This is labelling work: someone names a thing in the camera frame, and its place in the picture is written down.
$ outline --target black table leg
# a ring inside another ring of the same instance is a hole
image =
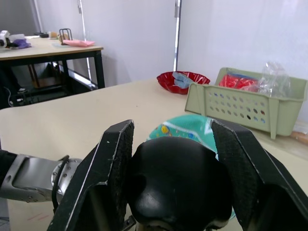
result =
[[[105,79],[103,71],[103,61],[101,51],[96,51],[94,55],[95,71],[97,78],[97,86],[99,89],[105,88]]]
[[[63,65],[64,74],[66,75],[66,77],[69,77],[68,67],[67,67],[67,62],[66,62],[66,60],[63,60],[63,61],[62,61],[62,65]]]
[[[65,82],[66,82],[66,88],[70,93],[73,93],[72,81],[69,78],[66,60],[62,60],[62,66],[63,66],[64,78],[65,78]]]

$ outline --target wooden table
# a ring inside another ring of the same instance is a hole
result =
[[[96,90],[45,103],[0,111],[2,148],[13,153],[57,160],[66,154],[84,158],[102,133],[115,123],[135,122],[133,153],[160,123],[184,112],[186,96],[172,94],[156,79]],[[279,159],[308,195],[308,148],[296,140],[254,131],[273,156]],[[12,231],[46,230],[52,203],[27,204],[9,201]],[[236,219],[223,231],[242,230]]]
[[[64,73],[69,76],[67,60],[93,57],[97,76],[98,88],[105,87],[103,75],[103,47],[71,47],[61,46],[58,40],[47,38],[28,38],[31,48],[12,50],[0,49],[0,66],[19,66],[62,61]]]

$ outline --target purple object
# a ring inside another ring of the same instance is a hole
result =
[[[17,49],[31,47],[31,43],[27,43],[26,39],[16,39],[14,43],[17,45]]]

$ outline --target red bowl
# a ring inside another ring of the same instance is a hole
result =
[[[210,80],[207,77],[200,75],[200,74],[196,74],[193,72],[184,72],[184,71],[178,71],[178,72],[186,75],[192,81],[199,83],[199,84],[208,84],[210,82]],[[173,71],[161,74],[159,77],[157,77],[158,83],[164,89],[172,93],[187,95],[189,88],[182,89],[174,85],[174,77],[172,76],[172,74],[173,74]]]

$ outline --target floor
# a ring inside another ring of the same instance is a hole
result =
[[[9,212],[6,199],[0,198],[0,231],[9,231]]]

